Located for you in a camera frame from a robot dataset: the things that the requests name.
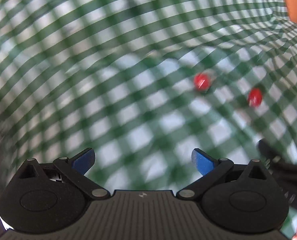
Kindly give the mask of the red cherry fruit lower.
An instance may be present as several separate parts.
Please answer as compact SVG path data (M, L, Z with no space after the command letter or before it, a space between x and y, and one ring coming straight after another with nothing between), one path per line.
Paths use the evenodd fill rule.
M259 107L262 103L262 92L259 88L253 88L248 94L248 105L251 107Z

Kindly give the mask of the green white checkered cloth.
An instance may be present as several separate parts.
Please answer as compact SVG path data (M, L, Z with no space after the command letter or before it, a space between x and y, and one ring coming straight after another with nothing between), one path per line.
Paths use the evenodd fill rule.
M198 73L212 78L205 92ZM176 197L202 176L195 148L267 169L261 139L297 165L297 23L285 0L0 0L2 190L28 159L91 148L85 177L110 193L59 231L1 239L292 239L289 204L280 230L241 234Z

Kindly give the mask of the red cherry fruit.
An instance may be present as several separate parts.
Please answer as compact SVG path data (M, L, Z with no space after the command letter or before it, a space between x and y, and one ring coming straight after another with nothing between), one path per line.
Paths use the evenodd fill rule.
M259 88L253 88L248 94L248 105L251 107L259 107L262 103L262 92Z
M195 88L199 91L207 91L212 83L212 78L209 74L198 73L193 79Z

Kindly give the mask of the red cherry fruit upper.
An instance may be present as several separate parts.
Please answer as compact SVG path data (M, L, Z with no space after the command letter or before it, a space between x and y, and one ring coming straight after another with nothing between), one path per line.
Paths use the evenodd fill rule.
M212 83L212 78L209 74L198 73L193 79L195 88L199 91L207 91Z

